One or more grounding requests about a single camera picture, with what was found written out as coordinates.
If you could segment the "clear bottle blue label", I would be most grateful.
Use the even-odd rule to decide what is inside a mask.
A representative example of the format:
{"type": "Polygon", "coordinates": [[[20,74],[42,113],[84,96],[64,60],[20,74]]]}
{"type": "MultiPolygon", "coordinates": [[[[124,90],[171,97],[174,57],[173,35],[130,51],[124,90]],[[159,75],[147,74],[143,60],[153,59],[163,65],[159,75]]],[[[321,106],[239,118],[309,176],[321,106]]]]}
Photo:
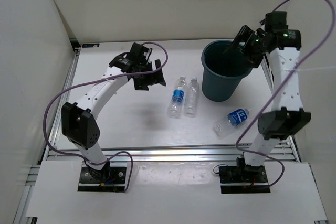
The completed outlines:
{"type": "Polygon", "coordinates": [[[181,116],[186,86],[186,77],[180,76],[175,82],[173,94],[167,108],[168,117],[178,119],[181,116]]]}

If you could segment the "crushed bottle blue label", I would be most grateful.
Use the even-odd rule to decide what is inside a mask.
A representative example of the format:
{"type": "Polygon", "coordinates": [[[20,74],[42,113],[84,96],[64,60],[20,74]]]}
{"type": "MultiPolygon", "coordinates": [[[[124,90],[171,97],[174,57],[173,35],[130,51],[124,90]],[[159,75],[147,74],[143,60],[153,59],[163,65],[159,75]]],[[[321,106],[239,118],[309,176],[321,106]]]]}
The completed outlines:
{"type": "Polygon", "coordinates": [[[225,138],[240,129],[248,120],[248,109],[237,109],[213,124],[213,131],[218,138],[225,138]]]}

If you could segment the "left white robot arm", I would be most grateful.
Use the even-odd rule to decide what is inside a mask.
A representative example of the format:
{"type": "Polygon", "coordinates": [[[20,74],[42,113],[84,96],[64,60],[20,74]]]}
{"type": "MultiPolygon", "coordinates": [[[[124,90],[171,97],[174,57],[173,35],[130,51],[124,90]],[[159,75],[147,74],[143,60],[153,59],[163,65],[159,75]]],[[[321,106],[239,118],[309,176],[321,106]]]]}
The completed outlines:
{"type": "Polygon", "coordinates": [[[95,83],[82,98],[62,106],[62,134],[77,147],[89,174],[99,183],[111,177],[110,162],[98,143],[100,129],[97,118],[103,107],[130,79],[135,90],[147,91],[155,84],[166,86],[163,63],[159,59],[151,61],[151,53],[152,49],[146,43],[133,43],[130,51],[110,61],[101,81],[95,83]]]}

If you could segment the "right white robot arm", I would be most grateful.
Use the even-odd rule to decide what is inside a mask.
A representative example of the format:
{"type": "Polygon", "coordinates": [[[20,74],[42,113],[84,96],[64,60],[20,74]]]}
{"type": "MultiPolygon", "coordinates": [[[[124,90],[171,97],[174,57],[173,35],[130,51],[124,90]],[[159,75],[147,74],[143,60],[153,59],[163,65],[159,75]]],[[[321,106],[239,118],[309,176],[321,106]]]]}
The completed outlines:
{"type": "Polygon", "coordinates": [[[251,67],[258,67],[264,58],[273,76],[272,97],[266,106],[269,112],[257,115],[258,134],[251,146],[237,160],[236,177],[247,182],[261,171],[266,157],[280,141],[299,132],[311,120],[303,109],[299,93],[299,78],[294,72],[301,49],[301,33],[289,29],[287,13],[266,14],[261,28],[253,31],[244,25],[228,52],[239,49],[251,67]]]}

